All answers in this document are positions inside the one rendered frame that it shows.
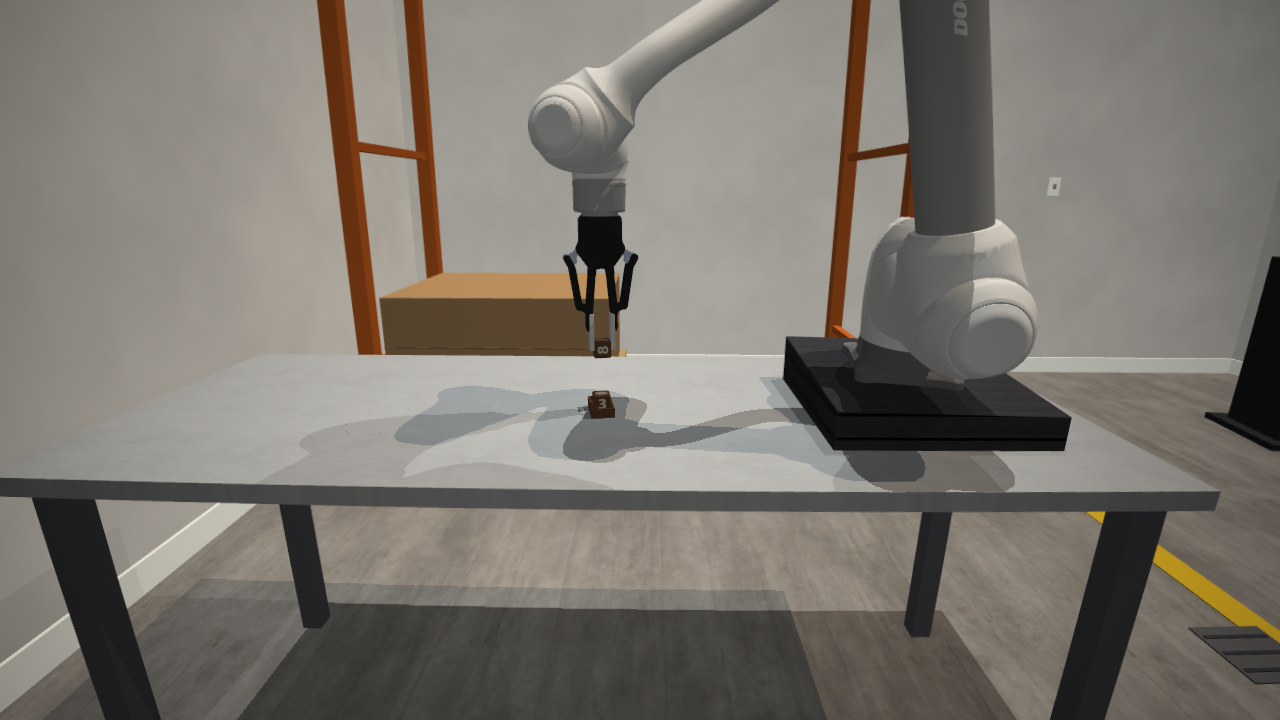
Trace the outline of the brown wooden tray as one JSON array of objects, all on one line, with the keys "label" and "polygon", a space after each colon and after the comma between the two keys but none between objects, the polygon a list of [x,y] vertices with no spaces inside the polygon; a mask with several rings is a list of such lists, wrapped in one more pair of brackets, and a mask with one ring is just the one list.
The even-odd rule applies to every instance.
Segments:
[{"label": "brown wooden tray", "polygon": [[611,407],[593,409],[593,396],[588,396],[588,407],[589,407],[590,415],[593,414],[591,419],[596,419],[596,418],[614,418],[614,405],[612,402],[612,398],[611,398]]}]

